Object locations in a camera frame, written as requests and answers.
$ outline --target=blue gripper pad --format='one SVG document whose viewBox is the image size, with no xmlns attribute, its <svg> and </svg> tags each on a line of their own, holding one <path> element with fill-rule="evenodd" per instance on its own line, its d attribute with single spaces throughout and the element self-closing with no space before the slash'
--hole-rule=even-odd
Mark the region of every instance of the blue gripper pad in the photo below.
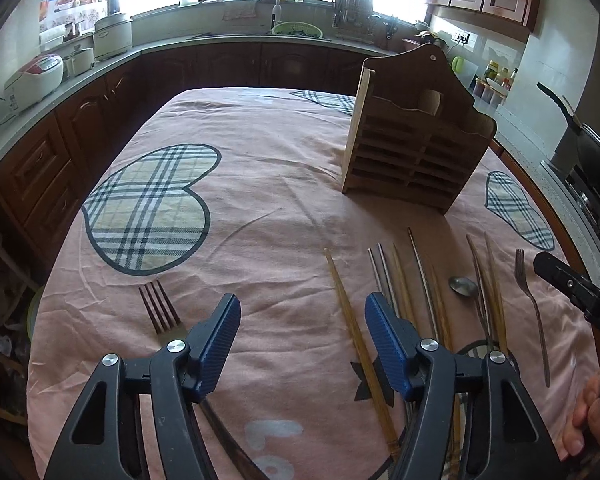
<svg viewBox="0 0 600 480">
<path fill-rule="evenodd" d="M 366 325 L 374 340 L 376 350 L 378 350 L 380 362 L 389 379 L 389 384 L 403 399 L 407 399 L 412 390 L 407 375 L 409 362 L 387 316 L 398 320 L 391 312 L 391 308 L 382 294 L 376 292 L 369 294 L 365 302 Z"/>
<path fill-rule="evenodd" d="M 200 350 L 196 393 L 201 399 L 216 389 L 224 362 L 240 326 L 240 301 L 225 294 L 204 323 L 206 344 Z"/>
</svg>

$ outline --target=plaid heart pattern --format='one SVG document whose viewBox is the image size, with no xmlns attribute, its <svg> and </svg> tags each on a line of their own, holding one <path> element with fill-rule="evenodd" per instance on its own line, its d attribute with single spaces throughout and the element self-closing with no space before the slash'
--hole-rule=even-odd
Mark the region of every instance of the plaid heart pattern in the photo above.
<svg viewBox="0 0 600 480">
<path fill-rule="evenodd" d="M 170 269 L 204 242 L 211 224 L 190 186 L 220 163 L 206 144 L 177 144 L 147 153 L 113 173 L 85 200 L 82 212 L 95 251 L 134 276 Z"/>
<path fill-rule="evenodd" d="M 329 94 L 327 92 L 314 92 L 312 90 L 299 90 L 291 92 L 291 95 L 297 95 L 302 99 L 307 99 L 325 108 L 332 108 L 349 116 L 353 115 L 353 107 L 356 103 L 356 98 L 350 95 Z"/>
<path fill-rule="evenodd" d="M 486 188 L 485 208 L 502 218 L 534 247 L 543 251 L 555 249 L 554 234 L 531 207 L 517 182 L 506 173 L 491 171 L 487 176 Z"/>
</svg>

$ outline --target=human hand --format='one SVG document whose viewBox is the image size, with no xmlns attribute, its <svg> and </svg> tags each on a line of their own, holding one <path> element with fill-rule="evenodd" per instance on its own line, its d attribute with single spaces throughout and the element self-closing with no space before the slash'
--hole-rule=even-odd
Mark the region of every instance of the human hand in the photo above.
<svg viewBox="0 0 600 480">
<path fill-rule="evenodd" d="M 569 456 L 577 456 L 584 448 L 582 428 L 589 425 L 591 434 L 600 445 L 600 372 L 589 379 L 578 394 L 573 414 L 555 443 L 558 457 L 564 461 Z"/>
</svg>

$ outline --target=wooden caddy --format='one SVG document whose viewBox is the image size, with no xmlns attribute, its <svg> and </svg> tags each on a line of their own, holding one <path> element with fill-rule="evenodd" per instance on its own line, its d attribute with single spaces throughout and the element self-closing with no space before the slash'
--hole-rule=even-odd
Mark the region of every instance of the wooden caddy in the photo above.
<svg viewBox="0 0 600 480">
<path fill-rule="evenodd" d="M 342 161 L 342 192 L 359 189 L 443 214 L 496 133 L 432 44 L 365 60 Z"/>
</svg>

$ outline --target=black star print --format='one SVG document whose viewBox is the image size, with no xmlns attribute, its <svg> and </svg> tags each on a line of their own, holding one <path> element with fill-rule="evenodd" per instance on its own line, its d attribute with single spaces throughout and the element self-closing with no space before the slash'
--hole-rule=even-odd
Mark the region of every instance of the black star print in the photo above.
<svg viewBox="0 0 600 480">
<path fill-rule="evenodd" d="M 353 371 L 360 379 L 360 386 L 358 386 L 358 390 L 356 391 L 356 397 L 353 400 L 370 399 L 371 391 L 369 390 L 369 385 L 366 382 L 365 374 L 362 371 L 362 365 L 360 363 L 351 362 L 351 368 L 353 368 Z M 389 380 L 386 378 L 386 374 L 384 373 L 384 368 L 382 368 L 382 363 L 380 362 L 379 357 L 376 357 L 376 360 L 374 361 L 374 370 L 376 371 L 376 376 L 378 376 L 378 381 L 380 383 L 380 388 L 382 389 L 382 396 L 384 397 L 384 402 L 386 402 L 389 406 L 393 407 L 394 391 L 389 385 Z"/>
</svg>

